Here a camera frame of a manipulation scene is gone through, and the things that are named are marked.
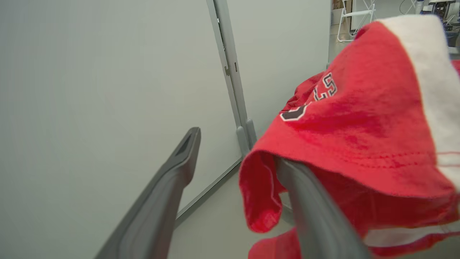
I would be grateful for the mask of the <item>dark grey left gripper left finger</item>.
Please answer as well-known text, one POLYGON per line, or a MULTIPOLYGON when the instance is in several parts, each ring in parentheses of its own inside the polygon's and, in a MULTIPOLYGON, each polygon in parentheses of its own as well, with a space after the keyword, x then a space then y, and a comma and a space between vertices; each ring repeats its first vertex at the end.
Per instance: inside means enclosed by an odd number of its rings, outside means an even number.
POLYGON ((197 165, 201 130, 192 127, 96 255, 97 259, 166 259, 183 190, 197 165))

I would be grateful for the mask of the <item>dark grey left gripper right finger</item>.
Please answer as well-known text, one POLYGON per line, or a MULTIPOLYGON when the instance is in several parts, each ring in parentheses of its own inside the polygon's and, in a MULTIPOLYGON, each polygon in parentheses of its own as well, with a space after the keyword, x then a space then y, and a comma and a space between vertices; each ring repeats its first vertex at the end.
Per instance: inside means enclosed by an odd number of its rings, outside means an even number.
POLYGON ((370 259, 371 253, 327 190, 306 165, 276 159, 289 192, 303 259, 370 259))

